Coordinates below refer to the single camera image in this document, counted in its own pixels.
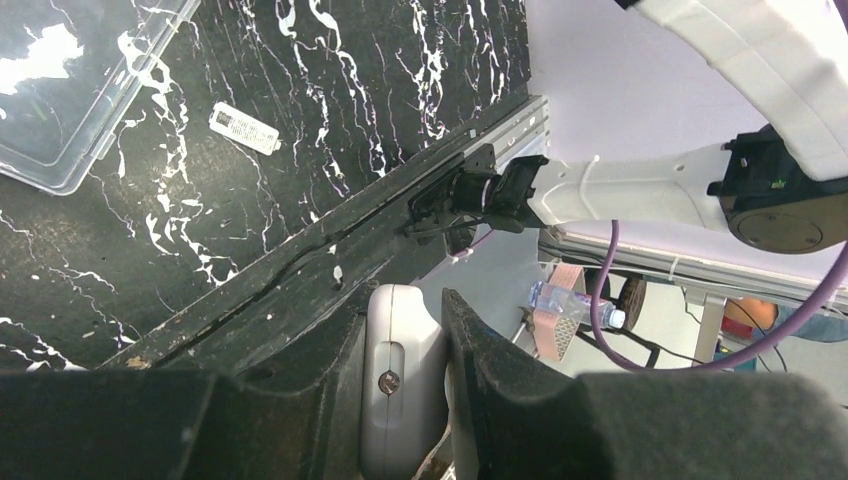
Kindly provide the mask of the white remote battery cover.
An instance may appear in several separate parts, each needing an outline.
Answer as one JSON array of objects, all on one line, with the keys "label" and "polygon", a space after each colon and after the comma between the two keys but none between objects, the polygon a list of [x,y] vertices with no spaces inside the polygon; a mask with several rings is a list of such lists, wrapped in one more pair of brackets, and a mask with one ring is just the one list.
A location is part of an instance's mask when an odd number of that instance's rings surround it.
[{"label": "white remote battery cover", "polygon": [[208,124],[213,132],[266,156],[281,147],[276,128],[223,102],[214,104]]}]

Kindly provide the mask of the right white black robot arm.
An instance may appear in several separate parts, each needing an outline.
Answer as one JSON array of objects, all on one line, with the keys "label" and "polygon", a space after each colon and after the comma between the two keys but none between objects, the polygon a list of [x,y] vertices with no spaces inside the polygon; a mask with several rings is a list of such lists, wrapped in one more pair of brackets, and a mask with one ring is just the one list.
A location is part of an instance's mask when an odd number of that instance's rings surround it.
[{"label": "right white black robot arm", "polygon": [[755,132],[676,156],[567,165],[541,155],[455,175],[457,213],[520,232],[582,220],[655,221],[807,254],[847,238],[847,5],[635,1],[765,118]]}]

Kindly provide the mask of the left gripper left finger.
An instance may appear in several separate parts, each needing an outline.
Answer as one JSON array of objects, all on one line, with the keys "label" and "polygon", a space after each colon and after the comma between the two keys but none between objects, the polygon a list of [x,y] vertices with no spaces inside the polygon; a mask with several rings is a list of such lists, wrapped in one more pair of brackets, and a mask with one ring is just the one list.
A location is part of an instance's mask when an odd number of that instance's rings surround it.
[{"label": "left gripper left finger", "polygon": [[1,373],[5,479],[356,479],[367,298],[236,376],[54,370],[43,345]]}]

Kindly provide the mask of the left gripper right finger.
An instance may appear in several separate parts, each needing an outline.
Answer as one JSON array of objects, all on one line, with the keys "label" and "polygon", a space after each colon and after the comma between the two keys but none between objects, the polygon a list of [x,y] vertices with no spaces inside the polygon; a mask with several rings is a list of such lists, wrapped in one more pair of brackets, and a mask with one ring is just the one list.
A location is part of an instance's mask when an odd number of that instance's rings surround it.
[{"label": "left gripper right finger", "polygon": [[847,419],[786,374],[567,377],[484,323],[455,290],[451,439],[460,479],[843,479]]}]

